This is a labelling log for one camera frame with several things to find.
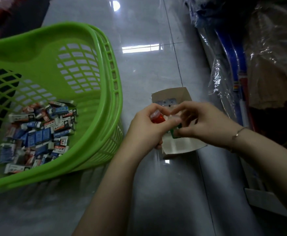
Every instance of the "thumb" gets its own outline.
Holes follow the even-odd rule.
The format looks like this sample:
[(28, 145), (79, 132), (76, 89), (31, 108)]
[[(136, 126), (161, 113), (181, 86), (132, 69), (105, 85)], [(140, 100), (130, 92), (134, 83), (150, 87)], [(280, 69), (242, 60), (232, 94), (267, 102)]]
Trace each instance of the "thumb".
[(167, 120), (167, 121), (165, 121), (163, 123), (159, 123), (158, 127), (161, 129), (162, 134), (165, 134), (170, 129), (176, 127), (180, 123), (181, 123), (181, 119), (180, 118), (172, 118), (172, 119), (169, 119), (169, 120)]
[(194, 138), (195, 132), (193, 127), (182, 127), (174, 131), (174, 135), (184, 138)]

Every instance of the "person's right arm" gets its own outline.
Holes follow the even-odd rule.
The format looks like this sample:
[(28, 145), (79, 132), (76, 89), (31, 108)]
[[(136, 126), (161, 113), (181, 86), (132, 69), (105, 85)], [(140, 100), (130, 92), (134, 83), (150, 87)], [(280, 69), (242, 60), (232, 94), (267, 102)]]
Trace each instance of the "person's right arm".
[(287, 149), (229, 119), (210, 103), (183, 102), (171, 114), (181, 114), (183, 128), (176, 134), (233, 149), (259, 172), (287, 208)]

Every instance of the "tile floor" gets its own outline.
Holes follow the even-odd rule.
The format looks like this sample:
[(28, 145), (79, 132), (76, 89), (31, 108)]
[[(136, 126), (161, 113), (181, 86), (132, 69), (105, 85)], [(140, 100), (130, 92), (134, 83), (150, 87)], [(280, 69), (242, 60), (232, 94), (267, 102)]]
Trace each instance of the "tile floor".
[[(151, 93), (185, 86), (210, 101), (204, 51), (183, 0), (52, 0), (43, 26), (85, 22), (110, 39), (122, 80), (122, 121)], [(105, 167), (0, 195), (0, 235), (70, 235)], [(129, 235), (263, 235), (243, 191), (239, 160), (205, 147), (164, 161), (152, 151), (134, 181)]]

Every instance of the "silver bracelet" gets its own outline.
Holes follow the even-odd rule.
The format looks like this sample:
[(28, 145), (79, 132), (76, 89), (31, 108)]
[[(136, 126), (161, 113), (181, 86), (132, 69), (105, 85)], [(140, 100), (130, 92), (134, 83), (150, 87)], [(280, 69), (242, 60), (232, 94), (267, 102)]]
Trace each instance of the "silver bracelet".
[(244, 129), (249, 129), (248, 127), (242, 127), (237, 133), (236, 135), (232, 136), (232, 145), (234, 144), (234, 141), (236, 140), (236, 138), (238, 137), (238, 135), (240, 134), (241, 131), (243, 131)]

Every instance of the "basket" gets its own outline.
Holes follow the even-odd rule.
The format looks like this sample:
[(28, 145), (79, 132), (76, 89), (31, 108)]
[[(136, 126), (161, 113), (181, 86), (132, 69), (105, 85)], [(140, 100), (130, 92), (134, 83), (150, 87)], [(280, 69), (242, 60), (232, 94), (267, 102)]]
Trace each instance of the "basket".
[(103, 164), (123, 139), (119, 72), (112, 47), (98, 28), (67, 22), (0, 39), (0, 143), (10, 113), (58, 98), (77, 102), (79, 123), (70, 150), (10, 176), (0, 164), (0, 192)]

